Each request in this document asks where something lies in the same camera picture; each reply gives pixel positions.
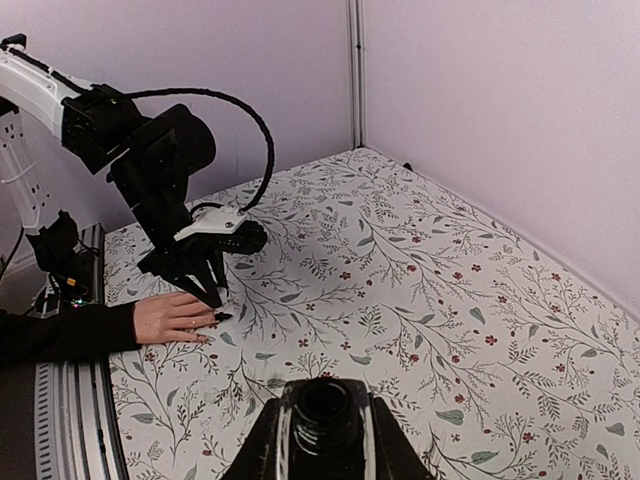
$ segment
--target white table surface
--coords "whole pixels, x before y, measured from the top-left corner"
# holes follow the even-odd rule
[[[227,257],[210,343],[111,356],[131,478],[218,478],[320,375],[366,381],[448,479],[640,478],[638,325],[508,228],[366,149],[276,175],[251,213],[270,242]],[[109,304],[173,290],[137,271],[139,226],[106,243]]]

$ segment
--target white robot arm segment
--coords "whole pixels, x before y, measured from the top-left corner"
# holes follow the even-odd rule
[[[22,52],[24,47],[18,44],[0,49],[0,98],[33,115],[57,139],[62,139],[62,100],[76,98],[79,93],[53,78],[51,69],[45,72],[21,58]],[[91,88],[86,80],[63,76],[82,88]]]

